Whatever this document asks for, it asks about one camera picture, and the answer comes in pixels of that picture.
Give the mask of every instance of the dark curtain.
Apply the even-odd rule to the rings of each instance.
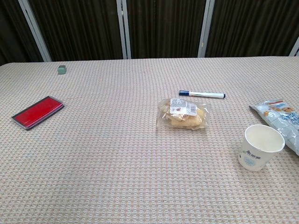
[[[197,57],[206,0],[127,0],[132,58]]]
[[[206,57],[288,56],[299,0],[216,0]]]
[[[29,0],[53,61],[122,59],[115,0]]]
[[[0,27],[0,66],[43,61],[18,0],[0,0]]]

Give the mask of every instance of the chip bag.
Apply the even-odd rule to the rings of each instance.
[[[283,100],[268,100],[251,105],[270,126],[279,131],[285,144],[299,155],[299,114]]]
[[[200,129],[208,125],[208,104],[194,103],[179,98],[164,99],[158,105],[157,126]]]

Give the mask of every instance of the green eraser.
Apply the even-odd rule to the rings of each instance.
[[[63,75],[63,74],[65,74],[66,73],[66,66],[65,65],[60,65],[59,67],[58,67],[58,74],[59,75]]]

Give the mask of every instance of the paper cup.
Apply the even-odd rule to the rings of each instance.
[[[261,170],[284,146],[284,138],[275,129],[266,125],[252,125],[245,131],[238,155],[239,163],[251,171]]]

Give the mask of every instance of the whiteboard marker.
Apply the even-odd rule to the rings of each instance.
[[[225,98],[225,93],[211,93],[211,92],[191,92],[191,91],[185,91],[180,90],[179,91],[180,96],[190,96],[190,97],[212,97],[212,98]]]

